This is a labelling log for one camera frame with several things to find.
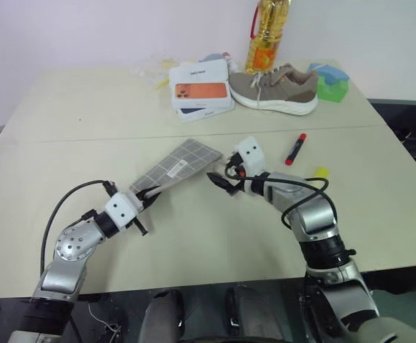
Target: table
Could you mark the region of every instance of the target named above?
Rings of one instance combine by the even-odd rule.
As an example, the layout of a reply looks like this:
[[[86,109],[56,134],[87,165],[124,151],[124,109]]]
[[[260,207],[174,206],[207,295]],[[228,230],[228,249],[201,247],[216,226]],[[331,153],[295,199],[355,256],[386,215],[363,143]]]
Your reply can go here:
[[[44,226],[68,189],[90,179],[111,179],[126,189],[189,135],[227,156],[237,142],[254,133],[269,171],[310,177],[316,166],[329,168],[327,193],[339,212],[340,232],[347,248],[357,250],[360,270],[416,265],[416,163],[356,88],[351,88],[354,94],[348,98],[352,111],[344,104],[321,101],[317,112],[307,117],[238,106],[230,115],[179,125],[168,111],[157,113],[152,107],[149,116],[161,123],[154,132],[147,126],[149,118],[142,121],[137,114],[113,116],[109,123],[117,131],[103,131],[96,126],[100,110],[93,118],[83,113],[82,122],[88,127],[80,124],[64,131],[70,116],[62,115],[61,123],[56,124],[58,112],[54,108],[68,110],[69,103],[74,109],[83,107],[87,101],[84,92],[89,92],[79,90],[78,100],[55,94],[49,101],[35,95],[50,89],[54,78],[72,74],[89,78],[91,73],[110,72],[119,75],[118,70],[110,69],[51,73],[24,100],[1,135],[0,297],[27,297],[33,292],[39,278]],[[93,83],[91,87],[106,86]],[[75,117],[79,114],[77,110],[70,113]],[[356,116],[352,113],[359,117],[354,125]],[[240,117],[243,122],[238,129],[232,118]],[[273,127],[269,121],[281,124]],[[138,130],[134,123],[142,122]],[[125,123],[130,124],[130,131],[124,129]],[[305,146],[295,163],[285,166],[283,158],[304,126],[308,135]],[[101,187],[75,194],[54,222],[46,260],[50,261],[51,245],[64,225],[88,209],[101,208],[106,201]],[[88,262],[81,293],[301,277],[304,273],[299,245],[281,224],[280,213],[260,197],[229,197],[204,174],[163,193],[140,219],[149,234],[141,237],[138,230],[129,229],[101,245]]]
[[[292,63],[300,70],[309,66],[309,61]],[[169,87],[156,91],[127,68],[62,69],[40,78],[1,139],[79,141],[385,125],[351,81],[341,104],[320,101],[307,116],[236,106],[235,111],[209,121],[182,124],[171,107]]]

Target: marker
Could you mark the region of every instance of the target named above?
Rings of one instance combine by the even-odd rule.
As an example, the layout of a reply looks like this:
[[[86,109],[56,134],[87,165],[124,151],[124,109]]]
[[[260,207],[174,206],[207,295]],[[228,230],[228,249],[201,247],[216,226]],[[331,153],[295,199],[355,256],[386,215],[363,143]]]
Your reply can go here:
[[[295,142],[294,147],[292,147],[291,152],[289,153],[289,156],[286,158],[285,164],[287,166],[290,166],[292,163],[294,163],[294,159],[299,153],[300,148],[302,147],[303,142],[305,141],[305,138],[307,138],[306,134],[301,134],[299,139]]]

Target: green sponge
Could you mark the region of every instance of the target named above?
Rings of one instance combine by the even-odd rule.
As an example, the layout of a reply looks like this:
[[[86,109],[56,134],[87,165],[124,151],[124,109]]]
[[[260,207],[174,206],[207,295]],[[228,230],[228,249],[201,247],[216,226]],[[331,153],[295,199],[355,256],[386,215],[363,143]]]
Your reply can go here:
[[[317,97],[322,100],[341,102],[348,92],[348,81],[338,81],[332,86],[325,83],[325,78],[319,76],[317,80]]]

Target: bottle label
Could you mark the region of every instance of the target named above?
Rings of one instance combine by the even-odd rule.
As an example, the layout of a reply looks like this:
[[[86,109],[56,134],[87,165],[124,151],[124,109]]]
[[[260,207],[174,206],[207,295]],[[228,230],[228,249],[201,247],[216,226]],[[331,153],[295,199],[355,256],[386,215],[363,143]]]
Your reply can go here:
[[[274,44],[271,49],[257,48],[254,55],[252,67],[260,70],[267,70],[272,68],[274,58],[277,55],[278,44]]]

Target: black wire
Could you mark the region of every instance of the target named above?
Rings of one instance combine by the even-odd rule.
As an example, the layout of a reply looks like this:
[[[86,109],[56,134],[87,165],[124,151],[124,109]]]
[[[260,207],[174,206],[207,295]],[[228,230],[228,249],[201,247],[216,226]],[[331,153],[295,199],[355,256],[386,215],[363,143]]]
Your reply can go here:
[[[303,303],[302,303],[303,316],[304,316],[304,319],[307,320],[309,331],[311,335],[313,336],[313,338],[315,339],[316,343],[322,343],[321,336],[316,325],[316,319],[311,310],[311,305],[310,305],[311,300],[309,300],[309,295],[308,295],[308,284],[307,284],[308,277],[309,277],[308,272],[305,272],[305,276],[303,278]]]
[[[94,180],[94,181],[90,181],[90,182],[85,182],[83,184],[80,184],[80,185],[74,187],[70,191],[68,191],[68,193],[66,193],[64,195],[64,197],[62,197],[62,199],[59,200],[59,202],[57,203],[56,207],[52,211],[51,216],[49,217],[48,224],[46,224],[46,229],[44,230],[43,242],[41,244],[40,265],[39,265],[39,273],[40,273],[40,275],[42,275],[43,272],[44,272],[44,265],[45,265],[44,259],[45,259],[45,256],[46,256],[46,243],[47,243],[47,240],[48,240],[49,230],[51,229],[52,222],[54,221],[54,218],[55,218],[57,212],[59,211],[60,207],[62,206],[62,204],[65,202],[65,200],[67,200],[67,198],[70,195],[72,195],[74,192],[80,190],[81,188],[90,186],[92,184],[103,184],[103,183],[104,183],[104,180]],[[74,225],[74,224],[77,224],[79,222],[80,222],[80,220],[74,222],[71,225],[69,225],[69,227],[72,226],[72,225]]]
[[[318,197],[319,195],[321,197],[324,197],[327,200],[330,207],[332,208],[332,212],[334,214],[335,220],[338,220],[337,210],[335,209],[335,205],[334,205],[333,201],[330,199],[330,197],[327,194],[324,193],[324,191],[329,186],[329,180],[327,180],[323,177],[312,177],[312,178],[309,178],[309,179],[305,179],[306,181],[322,181],[322,182],[324,182],[324,186],[322,186],[321,188],[317,188],[317,187],[314,187],[310,184],[305,184],[303,182],[286,180],[286,179],[272,179],[272,178],[269,178],[269,177],[240,177],[240,176],[237,176],[237,175],[231,175],[231,174],[229,174],[229,167],[228,166],[225,167],[224,173],[225,173],[226,177],[228,177],[229,179],[233,179],[233,180],[280,182],[282,184],[294,184],[296,186],[305,187],[305,188],[308,188],[308,189],[311,189],[312,191],[314,191],[313,194],[311,194],[308,197],[300,200],[299,202],[296,202],[295,204],[290,206],[288,209],[286,209],[282,213],[281,222],[283,223],[283,225],[285,225],[289,229],[291,229],[291,226],[288,223],[286,223],[286,220],[285,220],[286,216],[291,211],[295,210],[298,206],[304,204],[305,202],[308,202],[311,199],[314,199],[315,197]]]
[[[78,341],[78,343],[82,343],[82,338],[81,338],[81,335],[79,333],[78,326],[74,322],[73,316],[70,316],[69,323],[71,325],[71,328],[73,329],[74,336],[76,337],[76,340]]]
[[[74,192],[80,190],[81,188],[90,186],[92,184],[103,184],[103,183],[104,183],[104,180],[94,180],[94,181],[90,181],[90,182],[85,182],[83,184],[80,184],[80,185],[74,187],[70,191],[68,191],[68,193],[66,193],[62,197],[62,199],[59,200],[56,207],[52,211],[51,216],[49,217],[48,224],[46,224],[46,229],[44,230],[43,242],[41,243],[40,267],[39,267],[40,276],[44,272],[44,265],[45,265],[44,259],[45,259],[45,255],[46,255],[46,243],[47,243],[47,240],[48,240],[49,230],[51,229],[52,222],[54,221],[54,218],[55,218],[57,212],[59,211],[60,207],[62,206],[62,204],[65,202],[65,200],[68,199],[68,197],[70,195],[72,195]],[[75,222],[71,223],[68,227],[72,227],[72,226],[78,224],[81,221],[82,221],[82,219],[78,219]],[[82,343],[82,338],[81,338],[81,335],[79,333],[78,326],[76,325],[76,323],[73,319],[73,316],[71,316],[71,315],[70,315],[70,318],[69,318],[69,323],[71,325],[71,328],[73,329],[76,340],[78,341],[78,343]]]

